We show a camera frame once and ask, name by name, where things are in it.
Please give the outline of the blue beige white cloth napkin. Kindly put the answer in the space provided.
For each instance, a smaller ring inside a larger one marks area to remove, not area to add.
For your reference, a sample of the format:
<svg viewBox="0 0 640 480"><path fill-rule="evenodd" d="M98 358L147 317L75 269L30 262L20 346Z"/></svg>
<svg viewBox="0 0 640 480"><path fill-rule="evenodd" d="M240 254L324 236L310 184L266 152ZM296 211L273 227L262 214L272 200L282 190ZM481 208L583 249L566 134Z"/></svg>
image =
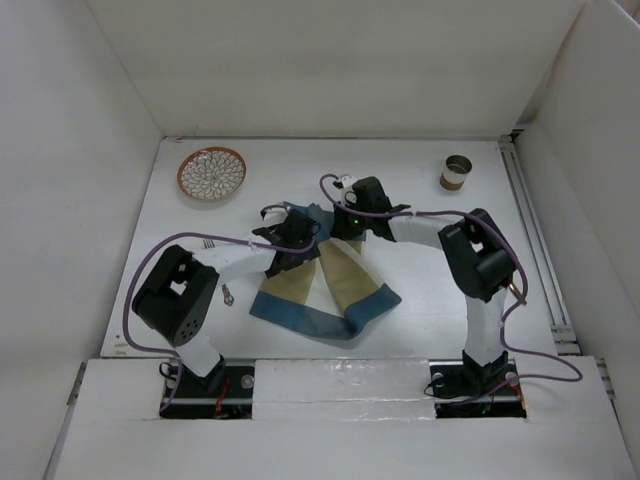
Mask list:
<svg viewBox="0 0 640 480"><path fill-rule="evenodd" d="M351 341L370 322L402 302L364 252L367 236L331 236L334 214L317 204L287 202L319 225L319 256L265 279L250 315L295 333L326 341Z"/></svg>

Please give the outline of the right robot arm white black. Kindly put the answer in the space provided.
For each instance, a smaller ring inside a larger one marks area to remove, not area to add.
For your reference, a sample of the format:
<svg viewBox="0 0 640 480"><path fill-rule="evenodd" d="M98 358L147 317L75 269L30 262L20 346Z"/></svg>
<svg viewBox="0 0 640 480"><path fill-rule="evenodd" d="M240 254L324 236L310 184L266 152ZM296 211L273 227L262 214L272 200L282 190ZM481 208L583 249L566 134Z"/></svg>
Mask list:
<svg viewBox="0 0 640 480"><path fill-rule="evenodd" d="M458 212L458 221L447 221L447 211L412 212L408 205L392 205L372 176L357 180L327 174L320 188L334 206L332 237L352 240L371 232L389 242L443 252L465 297L467 337L462 363L434 374L432 394L453 400L493 389L507 370L508 354L501 340L503 311L518 261L488 212Z"/></svg>

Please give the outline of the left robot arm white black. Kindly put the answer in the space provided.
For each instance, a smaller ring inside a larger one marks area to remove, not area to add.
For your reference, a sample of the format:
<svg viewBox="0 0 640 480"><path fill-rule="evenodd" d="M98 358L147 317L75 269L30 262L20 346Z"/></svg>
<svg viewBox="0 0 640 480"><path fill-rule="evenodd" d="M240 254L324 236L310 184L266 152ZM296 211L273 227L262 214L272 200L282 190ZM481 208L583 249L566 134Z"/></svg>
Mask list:
<svg viewBox="0 0 640 480"><path fill-rule="evenodd" d="M319 224L298 210L287 212L275 225L253 230L244 239L204 235L218 245L200 253L175 243L189 235L164 240L145 258L159 254L141 286L137 270L127 291L125 312L135 313L170 345L165 355L179 361L188 384L201 396L222 387L225 359L213 346L203 326L217 288L234 280L262 274L272 278L320 255L315 243Z"/></svg>

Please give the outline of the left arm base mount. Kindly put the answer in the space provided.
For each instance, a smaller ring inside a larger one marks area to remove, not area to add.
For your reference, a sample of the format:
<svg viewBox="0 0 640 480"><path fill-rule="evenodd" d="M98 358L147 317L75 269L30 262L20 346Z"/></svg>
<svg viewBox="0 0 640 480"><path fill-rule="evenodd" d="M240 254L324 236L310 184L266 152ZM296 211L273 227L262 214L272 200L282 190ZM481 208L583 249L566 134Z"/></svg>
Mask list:
<svg viewBox="0 0 640 480"><path fill-rule="evenodd" d="M162 362L164 379L159 416L171 420L250 420L253 417L255 363L233 361L210 392L185 370L176 383L178 366Z"/></svg>

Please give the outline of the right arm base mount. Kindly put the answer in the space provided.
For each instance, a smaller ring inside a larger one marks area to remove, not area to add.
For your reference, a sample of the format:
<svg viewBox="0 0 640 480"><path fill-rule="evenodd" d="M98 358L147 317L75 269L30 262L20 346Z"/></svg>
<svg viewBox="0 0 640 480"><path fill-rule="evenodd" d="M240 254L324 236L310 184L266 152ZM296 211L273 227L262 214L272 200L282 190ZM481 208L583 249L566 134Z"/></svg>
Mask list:
<svg viewBox="0 0 640 480"><path fill-rule="evenodd" d="M434 400L435 418L489 419L527 417L526 404L518 384L503 384L517 374L508 363L497 377L480 386L465 376L461 363L435 363L423 393Z"/></svg>

